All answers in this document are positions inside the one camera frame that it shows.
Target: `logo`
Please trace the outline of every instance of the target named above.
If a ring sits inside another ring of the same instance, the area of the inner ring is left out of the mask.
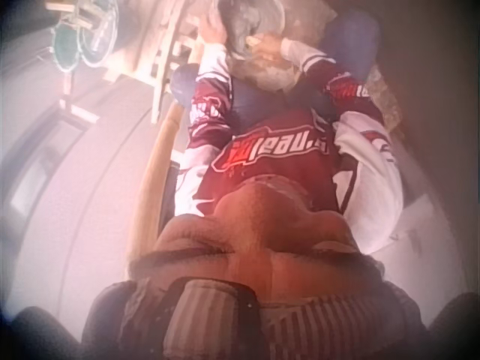
[[[329,153],[326,140],[310,125],[287,130],[261,127],[237,137],[212,163],[215,171],[222,173],[230,167],[255,164],[260,158],[288,158],[308,152]]]

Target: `window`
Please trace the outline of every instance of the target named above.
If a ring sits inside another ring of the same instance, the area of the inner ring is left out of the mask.
[[[85,129],[55,111],[39,119],[2,161],[0,251],[4,284],[12,280],[23,236],[38,200]]]

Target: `nose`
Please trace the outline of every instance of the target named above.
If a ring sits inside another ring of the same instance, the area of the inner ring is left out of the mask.
[[[284,251],[293,224],[303,215],[291,199],[262,184],[247,184],[227,194],[214,212],[237,252],[265,248]]]

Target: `white sleeve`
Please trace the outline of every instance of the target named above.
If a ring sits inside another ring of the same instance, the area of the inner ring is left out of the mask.
[[[337,200],[361,252],[371,254],[389,243],[403,208],[403,191],[391,140],[368,115],[345,112],[335,145],[356,160],[356,169],[334,176]]]

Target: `closed eye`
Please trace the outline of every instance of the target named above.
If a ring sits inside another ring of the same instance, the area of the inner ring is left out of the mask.
[[[197,242],[190,242],[190,248],[155,251],[130,264],[130,276],[134,279],[153,275],[162,266],[198,260],[206,257],[225,257],[231,252]]]

